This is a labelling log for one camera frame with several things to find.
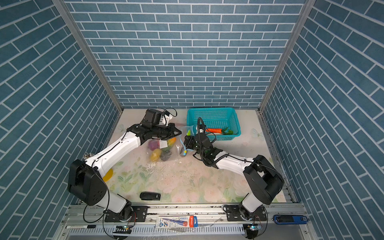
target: white label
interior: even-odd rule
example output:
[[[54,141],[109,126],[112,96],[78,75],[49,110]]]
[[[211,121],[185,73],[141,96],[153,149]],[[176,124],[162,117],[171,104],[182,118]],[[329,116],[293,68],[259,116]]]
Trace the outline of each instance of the white label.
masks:
[[[168,147],[167,141],[165,141],[165,140],[160,140],[160,142],[159,142],[159,146],[160,146],[160,148]]]

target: yellow round object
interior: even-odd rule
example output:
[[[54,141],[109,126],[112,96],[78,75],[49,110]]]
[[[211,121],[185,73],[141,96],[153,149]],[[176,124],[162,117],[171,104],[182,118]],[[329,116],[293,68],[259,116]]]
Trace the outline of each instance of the yellow round object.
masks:
[[[109,179],[111,179],[112,175],[113,175],[113,170],[112,169],[108,170],[108,172],[103,177],[103,181],[104,182],[108,181]]]
[[[156,148],[155,150],[153,150],[152,154],[149,156],[149,159],[152,162],[156,162],[160,158],[161,152],[162,151],[160,148]]]

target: robotic arm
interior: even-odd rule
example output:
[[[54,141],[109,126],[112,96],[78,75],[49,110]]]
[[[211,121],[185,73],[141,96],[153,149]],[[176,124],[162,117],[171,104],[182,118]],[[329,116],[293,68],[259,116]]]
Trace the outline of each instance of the robotic arm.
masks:
[[[208,167],[226,169],[244,175],[250,188],[243,201],[239,204],[239,211],[244,220],[254,217],[255,210],[262,204],[271,204],[274,197],[281,191],[284,179],[280,173],[262,155],[255,158],[245,158],[230,155],[229,153],[213,147],[205,132],[206,126],[201,118],[197,121],[197,134],[185,136],[184,145],[199,154],[203,163]]]
[[[86,204],[98,205],[118,214],[121,221],[132,217],[131,202],[115,193],[109,192],[102,177],[122,157],[143,145],[149,139],[168,140],[181,134],[174,123],[169,123],[172,115],[148,109],[140,124],[129,127],[116,142],[88,158],[75,160],[70,166],[68,191]]]

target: plastic wrapper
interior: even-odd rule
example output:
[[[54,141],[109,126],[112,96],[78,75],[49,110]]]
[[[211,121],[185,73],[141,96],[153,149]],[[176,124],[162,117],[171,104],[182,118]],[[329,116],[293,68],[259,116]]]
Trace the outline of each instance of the plastic wrapper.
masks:
[[[147,156],[151,162],[176,161],[182,159],[188,151],[184,146],[184,137],[193,134],[193,126],[176,126],[181,135],[166,141],[151,139],[147,141]]]

